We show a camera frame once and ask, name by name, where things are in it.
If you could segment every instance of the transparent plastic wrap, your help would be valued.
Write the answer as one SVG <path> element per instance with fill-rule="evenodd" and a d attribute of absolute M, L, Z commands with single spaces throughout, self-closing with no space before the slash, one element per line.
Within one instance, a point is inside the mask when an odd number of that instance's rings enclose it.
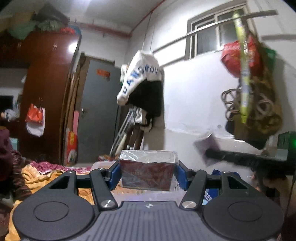
<path fill-rule="evenodd" d="M 122 185 L 151 191 L 170 191 L 177 154 L 170 151 L 123 150 L 119 157 Z"/>

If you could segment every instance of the door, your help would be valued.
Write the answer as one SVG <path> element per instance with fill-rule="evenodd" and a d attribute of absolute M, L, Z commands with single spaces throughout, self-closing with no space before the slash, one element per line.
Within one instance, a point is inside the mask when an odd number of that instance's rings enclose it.
<path fill-rule="evenodd" d="M 100 75 L 101 70 L 109 72 L 110 78 Z M 119 68 L 90 61 L 79 113 L 78 162 L 95 162 L 99 155 L 109 154 L 118 125 L 120 88 Z"/>

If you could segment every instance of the window pane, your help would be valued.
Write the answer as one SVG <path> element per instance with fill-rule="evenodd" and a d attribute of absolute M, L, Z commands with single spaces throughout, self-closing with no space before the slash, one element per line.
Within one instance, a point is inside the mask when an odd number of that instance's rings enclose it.
<path fill-rule="evenodd" d="M 244 14 L 243 9 L 238 10 L 240 15 Z M 218 21 L 232 18 L 234 11 L 228 12 L 218 16 Z M 220 45 L 223 46 L 227 43 L 232 43 L 237 40 L 237 33 L 235 31 L 234 23 L 227 23 L 224 25 L 220 25 Z"/>
<path fill-rule="evenodd" d="M 198 26 L 201 28 L 210 23 L 214 23 L 215 21 L 211 21 L 205 24 Z M 215 28 L 206 29 L 199 34 L 197 34 L 197 54 L 214 51 L 217 49 L 217 41 L 216 41 L 216 30 Z"/>

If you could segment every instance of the metal pole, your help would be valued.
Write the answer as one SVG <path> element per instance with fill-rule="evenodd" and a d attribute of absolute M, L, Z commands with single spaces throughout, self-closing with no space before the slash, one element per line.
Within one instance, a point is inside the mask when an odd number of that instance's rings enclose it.
<path fill-rule="evenodd" d="M 197 32 L 200 32 L 200 31 L 208 29 L 208 28 L 217 27 L 217 26 L 222 25 L 222 24 L 226 24 L 226 23 L 231 22 L 233 20 L 236 20 L 238 18 L 249 19 L 249 18 L 266 17 L 266 16 L 274 16 L 274 15 L 278 15 L 276 10 L 261 11 L 261 12 L 253 12 L 253 13 L 244 14 L 244 15 L 242 15 L 240 17 L 237 17 L 237 18 L 228 18 L 228 19 L 221 20 L 221 21 L 218 21 L 218 22 L 215 22 L 215 23 L 210 23 L 210 24 L 208 24 L 206 26 L 203 26 L 203 27 L 198 28 L 198 29 L 196 29 L 194 31 L 191 31 L 191 32 L 187 33 L 186 35 L 184 35 L 184 36 L 182 36 L 182 37 L 180 37 L 178 39 L 175 39 L 175 40 L 173 40 L 173 41 L 171 41 L 171 42 L 169 42 L 169 43 L 167 43 L 167 44 L 153 50 L 153 53 L 156 53 L 156 52 L 158 52 L 158 51 L 160 51 L 160 50 L 162 50 L 162 49 L 164 49 L 164 48 L 166 48 L 168 46 L 171 46 L 172 44 L 177 43 L 177 42 L 179 42 L 179 41 L 181 41 L 183 39 L 191 37 L 191 36 L 195 35 Z"/>

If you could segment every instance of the hanging jacket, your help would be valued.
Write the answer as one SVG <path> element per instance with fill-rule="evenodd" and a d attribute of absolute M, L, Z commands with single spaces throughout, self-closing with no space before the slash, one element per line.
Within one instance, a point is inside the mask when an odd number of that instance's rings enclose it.
<path fill-rule="evenodd" d="M 160 116 L 163 100 L 161 72 L 158 61 L 149 52 L 134 56 L 123 86 L 117 95 L 118 105 L 133 104 L 148 112 L 148 117 Z"/>

